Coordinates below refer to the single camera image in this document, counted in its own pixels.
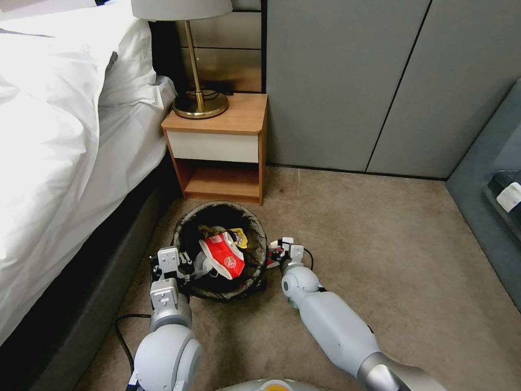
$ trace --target power cord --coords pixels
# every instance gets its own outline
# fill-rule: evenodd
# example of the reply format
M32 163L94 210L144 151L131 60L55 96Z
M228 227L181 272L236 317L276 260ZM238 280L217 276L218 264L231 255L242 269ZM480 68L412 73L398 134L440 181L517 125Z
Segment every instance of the power cord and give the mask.
M313 254L311 251L309 251L307 248L304 247L304 251L309 254L309 257L311 258L311 267L310 269L313 270L313 266L315 266L315 261L313 260Z
M288 242L283 242L283 241L280 241L280 244L279 245L282 245L282 244L288 244L288 245L293 245L293 243L288 243ZM310 269L313 270L313 266L315 266L315 261L313 259L313 254L311 253L311 251L309 251L307 248L304 247L304 251L307 252L309 254L309 257L311 258L311 267Z
M125 342L125 338L123 338L123 334L121 334L121 330L119 329L119 322L127 318L150 318L150 314L125 314L117 317L114 321L114 331L116 332L116 336L118 337L119 343L123 348L123 351L125 352L127 359L129 360L130 375L132 375L134 373L134 358L132 357L132 353L130 352L129 347Z

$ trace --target nightstand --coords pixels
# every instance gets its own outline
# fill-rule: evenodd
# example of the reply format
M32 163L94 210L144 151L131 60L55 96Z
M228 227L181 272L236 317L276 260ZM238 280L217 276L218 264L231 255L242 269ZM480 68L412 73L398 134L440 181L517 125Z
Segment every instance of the nightstand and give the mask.
M161 124L185 199L262 204L266 176L265 94L236 93L223 114Z

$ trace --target bed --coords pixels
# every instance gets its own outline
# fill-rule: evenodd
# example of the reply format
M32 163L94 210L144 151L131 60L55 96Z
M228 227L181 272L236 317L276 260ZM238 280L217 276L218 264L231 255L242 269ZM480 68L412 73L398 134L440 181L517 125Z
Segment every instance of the bed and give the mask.
M4 386L72 389L175 193L160 129L175 92L130 0L0 29Z

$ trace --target white lampshade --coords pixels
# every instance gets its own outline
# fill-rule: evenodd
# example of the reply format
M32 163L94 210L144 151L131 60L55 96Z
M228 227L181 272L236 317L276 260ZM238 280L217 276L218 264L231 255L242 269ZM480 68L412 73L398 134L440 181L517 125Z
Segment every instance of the white lampshade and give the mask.
M132 0L134 16L151 21L206 19L231 11L231 0Z

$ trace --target black trash bag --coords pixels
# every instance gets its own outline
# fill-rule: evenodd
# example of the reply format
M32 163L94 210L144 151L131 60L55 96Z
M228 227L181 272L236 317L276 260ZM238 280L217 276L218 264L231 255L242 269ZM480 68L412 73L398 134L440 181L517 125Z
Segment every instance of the black trash bag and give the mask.
M227 302L259 290L263 286L261 278L266 271L268 245L257 217L242 205L229 201L212 201L191 210L177 221L171 245L180 252L186 251L192 260L201 251L199 239L204 238L198 230L199 225L242 228L248 244L247 249L239 248L245 262L240 276L228 280L221 275L212 277L207 274L190 282L190 294L202 299Z

